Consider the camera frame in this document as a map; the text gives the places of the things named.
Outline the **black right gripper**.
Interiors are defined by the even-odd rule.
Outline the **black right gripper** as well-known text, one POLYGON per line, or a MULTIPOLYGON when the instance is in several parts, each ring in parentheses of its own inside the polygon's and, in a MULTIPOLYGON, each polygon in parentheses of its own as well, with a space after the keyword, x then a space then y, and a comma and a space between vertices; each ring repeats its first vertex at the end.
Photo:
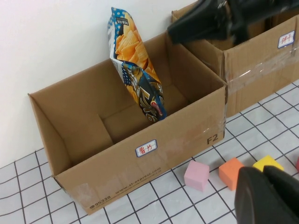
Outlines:
POLYGON ((173 43, 234 38, 241 44, 250 24, 298 8, 297 0, 199 0, 167 31, 173 43))

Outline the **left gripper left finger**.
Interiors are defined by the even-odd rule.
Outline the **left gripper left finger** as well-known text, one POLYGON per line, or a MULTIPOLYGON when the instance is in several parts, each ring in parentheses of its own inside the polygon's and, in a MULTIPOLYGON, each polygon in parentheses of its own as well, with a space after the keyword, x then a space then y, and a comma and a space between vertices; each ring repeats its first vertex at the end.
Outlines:
POLYGON ((236 220, 239 224, 297 224, 295 217, 269 182, 254 167, 239 170, 235 192, 236 220))

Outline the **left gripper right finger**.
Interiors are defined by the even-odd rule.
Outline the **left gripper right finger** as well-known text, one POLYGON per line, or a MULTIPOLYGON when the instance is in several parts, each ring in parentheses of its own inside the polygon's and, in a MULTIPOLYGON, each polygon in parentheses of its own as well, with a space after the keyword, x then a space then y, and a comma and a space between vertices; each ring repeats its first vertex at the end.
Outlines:
POLYGON ((263 174, 295 217, 299 217, 299 181, 275 166, 265 166, 263 174))

